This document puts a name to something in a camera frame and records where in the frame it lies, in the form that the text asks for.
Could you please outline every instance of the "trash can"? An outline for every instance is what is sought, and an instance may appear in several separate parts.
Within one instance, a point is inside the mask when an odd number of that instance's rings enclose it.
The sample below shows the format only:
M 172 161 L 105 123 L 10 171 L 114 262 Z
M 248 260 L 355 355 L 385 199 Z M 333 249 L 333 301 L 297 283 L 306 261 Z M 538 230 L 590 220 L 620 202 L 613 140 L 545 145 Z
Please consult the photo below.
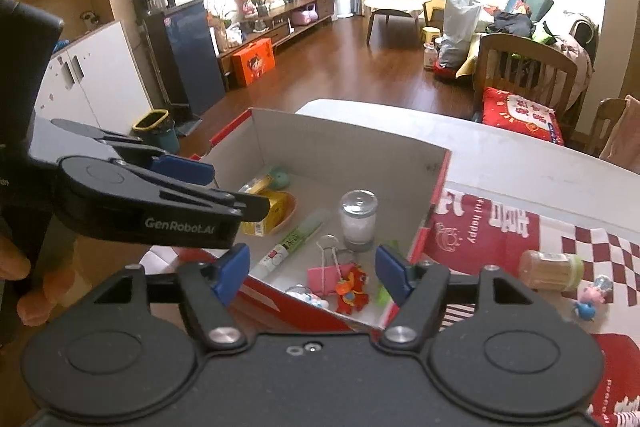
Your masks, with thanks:
M 178 137 L 175 135 L 175 122 L 166 109 L 149 111 L 132 127 L 133 134 L 142 138 L 147 145 L 159 147 L 168 153 L 177 154 L 180 150 Z

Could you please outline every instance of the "silver bolt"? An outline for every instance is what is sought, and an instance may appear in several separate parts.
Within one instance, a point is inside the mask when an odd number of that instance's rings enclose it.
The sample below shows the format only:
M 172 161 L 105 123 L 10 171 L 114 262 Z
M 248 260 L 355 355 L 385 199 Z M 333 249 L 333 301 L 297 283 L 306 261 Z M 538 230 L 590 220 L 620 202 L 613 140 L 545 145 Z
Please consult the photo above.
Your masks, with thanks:
M 209 338 L 216 344 L 234 344 L 242 338 L 238 328 L 222 326 L 209 331 Z
M 299 357 L 300 355 L 304 355 L 305 351 L 300 346 L 289 346 L 287 347 L 287 354 L 292 357 Z
M 417 337 L 418 333 L 407 326 L 394 326 L 385 331 L 385 338 L 396 344 L 407 344 Z
M 312 353 L 316 351 L 320 351 L 322 349 L 322 344 L 318 344 L 316 342 L 308 342 L 305 344 L 305 349 Z

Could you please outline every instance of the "yellow box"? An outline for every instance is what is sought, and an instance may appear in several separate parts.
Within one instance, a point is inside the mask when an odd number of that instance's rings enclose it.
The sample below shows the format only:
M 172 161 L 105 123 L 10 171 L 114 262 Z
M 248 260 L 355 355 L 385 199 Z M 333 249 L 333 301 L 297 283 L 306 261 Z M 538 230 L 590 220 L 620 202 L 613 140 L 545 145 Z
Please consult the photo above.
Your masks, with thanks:
M 264 190 L 260 193 L 261 196 L 269 198 L 269 214 L 259 223 L 249 223 L 243 221 L 240 226 L 242 233 L 248 235 L 257 235 L 262 237 L 271 232 L 277 227 L 287 214 L 287 193 L 286 192 L 272 192 L 271 190 Z

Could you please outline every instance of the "human hand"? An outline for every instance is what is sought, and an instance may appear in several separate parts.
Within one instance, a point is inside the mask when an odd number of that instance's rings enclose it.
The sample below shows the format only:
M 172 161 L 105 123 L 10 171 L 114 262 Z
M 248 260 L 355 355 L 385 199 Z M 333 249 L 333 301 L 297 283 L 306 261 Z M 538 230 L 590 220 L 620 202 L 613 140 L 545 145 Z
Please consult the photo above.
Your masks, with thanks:
M 31 263 L 16 246 L 0 235 L 0 279 L 21 280 L 29 275 Z M 76 272 L 64 266 L 47 273 L 42 287 L 33 288 L 17 303 L 17 312 L 25 326 L 44 324 L 58 301 L 71 289 Z

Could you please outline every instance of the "cabinet door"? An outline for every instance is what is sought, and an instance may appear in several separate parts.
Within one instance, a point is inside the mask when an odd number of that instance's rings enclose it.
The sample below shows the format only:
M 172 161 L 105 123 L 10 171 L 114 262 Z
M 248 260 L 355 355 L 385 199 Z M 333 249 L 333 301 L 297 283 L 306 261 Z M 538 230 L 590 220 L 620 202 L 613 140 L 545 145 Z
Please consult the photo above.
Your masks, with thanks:
M 151 106 L 120 23 L 73 44 L 68 54 L 100 127 L 129 134 Z
M 98 127 L 94 112 L 71 71 L 66 52 L 49 62 L 34 109 L 47 120 L 65 118 Z

